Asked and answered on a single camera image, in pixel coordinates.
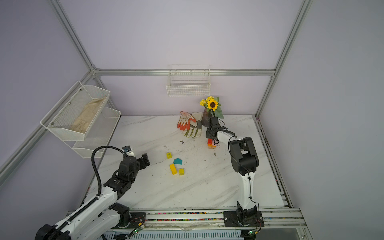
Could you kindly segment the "yellow long block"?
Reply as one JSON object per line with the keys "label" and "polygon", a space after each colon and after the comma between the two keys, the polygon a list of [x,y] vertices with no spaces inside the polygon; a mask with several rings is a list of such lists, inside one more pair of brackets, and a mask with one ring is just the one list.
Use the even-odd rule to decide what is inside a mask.
{"label": "yellow long block", "polygon": [[178,173],[178,170],[174,164],[170,165],[170,170],[171,170],[173,175],[176,175]]}

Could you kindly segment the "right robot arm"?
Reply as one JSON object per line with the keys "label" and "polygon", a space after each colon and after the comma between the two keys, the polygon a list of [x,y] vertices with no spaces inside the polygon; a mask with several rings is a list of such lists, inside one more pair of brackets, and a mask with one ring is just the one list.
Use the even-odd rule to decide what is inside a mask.
{"label": "right robot arm", "polygon": [[238,137],[225,126],[220,125],[218,117],[211,117],[206,138],[214,144],[227,144],[234,171],[239,174],[240,195],[237,200],[236,225],[249,227],[255,224],[257,228],[264,226],[263,217],[259,210],[259,203],[253,200],[254,178],[260,164],[253,139]]}

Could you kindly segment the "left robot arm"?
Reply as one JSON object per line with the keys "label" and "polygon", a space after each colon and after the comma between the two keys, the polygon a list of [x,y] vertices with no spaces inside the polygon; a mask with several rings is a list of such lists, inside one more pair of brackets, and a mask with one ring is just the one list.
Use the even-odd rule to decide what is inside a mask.
{"label": "left robot arm", "polygon": [[133,152],[124,154],[120,167],[104,183],[101,192],[55,225],[44,225],[36,240],[95,240],[114,227],[136,226],[130,208],[118,200],[132,187],[138,172],[150,165],[148,154],[136,158]]}

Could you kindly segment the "teal block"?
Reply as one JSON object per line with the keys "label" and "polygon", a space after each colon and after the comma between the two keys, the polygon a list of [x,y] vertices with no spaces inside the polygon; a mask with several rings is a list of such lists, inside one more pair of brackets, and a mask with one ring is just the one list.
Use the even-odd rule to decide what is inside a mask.
{"label": "teal block", "polygon": [[176,159],[174,159],[173,164],[175,164],[175,165],[182,165],[183,161],[180,158],[176,158]]}

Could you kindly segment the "dark ribbed glass vase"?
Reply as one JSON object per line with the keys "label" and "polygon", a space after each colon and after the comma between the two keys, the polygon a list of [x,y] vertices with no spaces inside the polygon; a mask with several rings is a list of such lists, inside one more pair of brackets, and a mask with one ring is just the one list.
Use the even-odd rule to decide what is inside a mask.
{"label": "dark ribbed glass vase", "polygon": [[202,125],[206,128],[210,126],[210,117],[211,117],[210,110],[208,108],[205,108],[202,116]]}

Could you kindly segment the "green white work glove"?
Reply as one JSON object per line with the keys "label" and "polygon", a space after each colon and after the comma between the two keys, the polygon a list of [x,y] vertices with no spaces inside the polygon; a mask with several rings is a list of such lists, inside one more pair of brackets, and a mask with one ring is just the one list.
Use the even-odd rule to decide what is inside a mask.
{"label": "green white work glove", "polygon": [[192,113],[192,119],[189,120],[190,129],[185,129],[183,135],[187,138],[199,138],[202,134],[203,112]]}

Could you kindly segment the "orange white work glove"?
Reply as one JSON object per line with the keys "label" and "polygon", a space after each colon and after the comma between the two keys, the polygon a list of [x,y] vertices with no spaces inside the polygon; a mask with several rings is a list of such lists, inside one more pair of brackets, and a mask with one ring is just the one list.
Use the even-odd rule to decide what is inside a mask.
{"label": "orange white work glove", "polygon": [[180,119],[177,124],[177,128],[181,131],[189,130],[191,126],[195,127],[197,120],[189,113],[180,111]]}

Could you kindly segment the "yellow sunflower bouquet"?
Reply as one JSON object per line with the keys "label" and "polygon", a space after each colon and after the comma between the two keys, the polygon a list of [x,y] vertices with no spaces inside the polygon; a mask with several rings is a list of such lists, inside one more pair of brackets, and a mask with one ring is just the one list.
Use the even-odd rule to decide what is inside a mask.
{"label": "yellow sunflower bouquet", "polygon": [[206,109],[208,117],[218,117],[224,119],[223,111],[220,104],[220,97],[209,96],[200,101],[200,106]]}

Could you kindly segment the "beige cloth in shelf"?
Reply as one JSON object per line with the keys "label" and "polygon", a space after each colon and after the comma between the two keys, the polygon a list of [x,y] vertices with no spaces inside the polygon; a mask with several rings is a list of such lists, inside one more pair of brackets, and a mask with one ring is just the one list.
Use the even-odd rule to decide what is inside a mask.
{"label": "beige cloth in shelf", "polygon": [[93,121],[96,113],[101,107],[101,104],[105,101],[105,98],[92,99],[87,103],[82,110],[81,114],[76,118],[71,125],[70,130],[78,133],[85,134],[91,122]]}

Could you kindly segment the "white two-tier mesh shelf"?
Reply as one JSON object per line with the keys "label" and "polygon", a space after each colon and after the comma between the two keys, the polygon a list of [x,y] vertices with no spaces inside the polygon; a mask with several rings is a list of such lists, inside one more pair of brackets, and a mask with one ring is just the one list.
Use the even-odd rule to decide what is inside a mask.
{"label": "white two-tier mesh shelf", "polygon": [[107,145],[121,112],[108,106],[110,91],[76,82],[41,120],[41,125],[83,159]]}

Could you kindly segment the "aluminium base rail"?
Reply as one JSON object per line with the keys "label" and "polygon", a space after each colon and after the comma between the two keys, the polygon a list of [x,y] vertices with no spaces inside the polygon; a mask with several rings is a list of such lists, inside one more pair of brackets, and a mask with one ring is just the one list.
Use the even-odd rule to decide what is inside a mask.
{"label": "aluminium base rail", "polygon": [[236,210],[184,210],[184,211],[130,211],[128,207],[113,204],[107,210],[76,211],[54,225],[60,233],[73,240],[98,239],[109,230],[126,231],[198,231],[240,230],[251,238],[264,229],[294,229],[299,238],[311,240],[306,221],[299,209],[263,209],[256,207]]}

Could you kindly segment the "aluminium cage frame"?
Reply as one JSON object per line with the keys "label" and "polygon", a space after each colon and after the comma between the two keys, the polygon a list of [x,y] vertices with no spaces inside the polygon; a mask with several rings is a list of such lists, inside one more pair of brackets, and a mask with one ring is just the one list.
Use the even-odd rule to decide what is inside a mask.
{"label": "aluminium cage frame", "polygon": [[[89,80],[95,79],[97,84],[102,88],[105,87],[101,76],[167,76],[169,70],[167,69],[97,69],[92,65],[92,61],[85,51],[78,35],[76,34],[68,16],[66,15],[60,1],[47,1],[59,23],[62,25],[64,31],[69,36],[76,51],[80,54],[82,60],[87,67],[87,73],[81,78],[80,83],[86,84]],[[306,18],[308,11],[313,1],[302,1],[299,8],[298,15],[295,18],[294,25],[290,30],[289,37],[283,47],[282,53],[279,57],[275,69],[210,69],[208,72],[210,76],[271,76],[271,81],[268,84],[266,93],[263,95],[262,101],[256,112],[257,116],[261,115],[265,103],[272,91],[281,68],[292,48],[295,38],[299,29]],[[8,160],[1,166],[1,188],[3,188],[10,178],[16,173],[18,168],[24,163],[24,159],[31,152],[33,147],[38,143],[41,137],[46,133],[46,129],[39,125],[27,139],[19,146],[19,148],[8,158]]]}

